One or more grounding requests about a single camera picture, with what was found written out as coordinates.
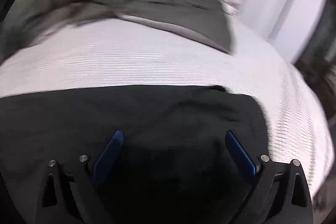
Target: silver pin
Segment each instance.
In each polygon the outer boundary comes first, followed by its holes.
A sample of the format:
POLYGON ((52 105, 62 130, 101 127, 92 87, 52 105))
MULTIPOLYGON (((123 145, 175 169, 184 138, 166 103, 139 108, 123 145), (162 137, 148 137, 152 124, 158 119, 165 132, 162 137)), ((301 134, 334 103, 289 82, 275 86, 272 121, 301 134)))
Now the silver pin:
POLYGON ((88 158, 89 158, 89 157, 88 157, 87 155, 81 155, 81 156, 79 157, 79 161, 84 162, 84 161, 87 161, 88 158))
POLYGON ((49 166, 54 166, 56 164, 56 160, 51 160, 50 162, 49 162, 49 166))
POLYGON ((294 165, 300 166, 300 162, 298 160, 293 160, 294 165))
POLYGON ((260 158, 264 162, 268 162, 269 161, 269 157, 267 155, 262 155, 260 158))

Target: folded gray clothing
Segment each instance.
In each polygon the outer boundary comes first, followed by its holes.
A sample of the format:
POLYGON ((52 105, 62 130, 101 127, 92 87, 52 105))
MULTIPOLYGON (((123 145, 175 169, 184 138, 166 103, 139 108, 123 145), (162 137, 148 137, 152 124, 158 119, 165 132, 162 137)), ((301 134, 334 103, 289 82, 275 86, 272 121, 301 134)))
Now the folded gray clothing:
POLYGON ((0 64, 55 25, 119 17, 230 51, 218 0, 16 0, 0 31, 0 64))

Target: dark fabric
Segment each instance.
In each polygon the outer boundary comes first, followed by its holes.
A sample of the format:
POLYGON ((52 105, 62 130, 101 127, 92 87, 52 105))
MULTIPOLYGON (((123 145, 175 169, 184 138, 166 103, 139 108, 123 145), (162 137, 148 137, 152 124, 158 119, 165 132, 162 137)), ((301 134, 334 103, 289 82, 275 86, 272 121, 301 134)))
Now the dark fabric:
POLYGON ((131 85, 0 99, 0 170, 13 202, 34 223, 43 172, 87 154, 116 132, 124 144, 100 189, 117 223, 227 223, 250 186, 224 146, 233 129, 268 154, 262 111, 222 87, 131 85))
POLYGON ((82 24, 125 13, 184 27, 206 39, 181 28, 171 31, 201 43, 210 40, 205 44, 230 51, 230 34, 218 0, 16 0, 1 26, 0 64, 56 24, 82 24))

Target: bed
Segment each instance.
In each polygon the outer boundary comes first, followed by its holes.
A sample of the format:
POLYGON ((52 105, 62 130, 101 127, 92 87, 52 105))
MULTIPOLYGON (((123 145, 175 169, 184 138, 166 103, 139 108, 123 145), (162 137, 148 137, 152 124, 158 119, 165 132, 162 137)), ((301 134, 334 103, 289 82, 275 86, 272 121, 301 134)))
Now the bed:
MULTIPOLYGON (((271 159, 298 159, 313 197, 334 160, 320 102, 269 43, 238 17, 225 17, 230 54, 120 18, 64 25, 0 66, 0 97, 120 85, 220 85, 256 99, 267 122, 271 159)), ((21 211, 29 219, 27 209, 21 211)))

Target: blue gripper pad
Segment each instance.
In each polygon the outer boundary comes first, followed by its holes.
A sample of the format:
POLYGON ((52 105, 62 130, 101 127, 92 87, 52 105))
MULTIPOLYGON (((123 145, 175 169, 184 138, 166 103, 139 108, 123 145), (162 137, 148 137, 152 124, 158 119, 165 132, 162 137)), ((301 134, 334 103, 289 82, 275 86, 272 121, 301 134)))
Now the blue gripper pad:
POLYGON ((225 135, 225 146, 245 181, 254 185, 256 167, 232 131, 228 131, 225 135))
POLYGON ((99 158, 93 165, 93 179, 95 185, 103 183, 115 161, 124 142, 124 135, 117 130, 99 158))

